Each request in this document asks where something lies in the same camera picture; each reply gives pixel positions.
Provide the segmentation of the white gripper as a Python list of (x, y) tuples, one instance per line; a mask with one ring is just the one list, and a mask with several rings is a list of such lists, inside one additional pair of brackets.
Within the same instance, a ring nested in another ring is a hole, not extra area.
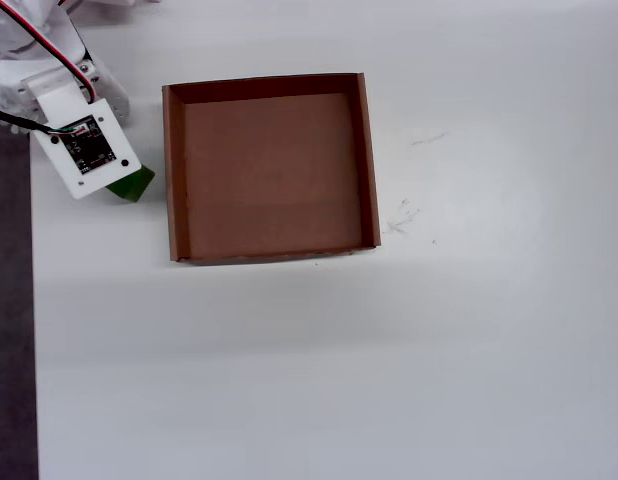
[(120, 82), (87, 48), (63, 8), (0, 8), (0, 118), (82, 118), (92, 86), (118, 120), (130, 114)]

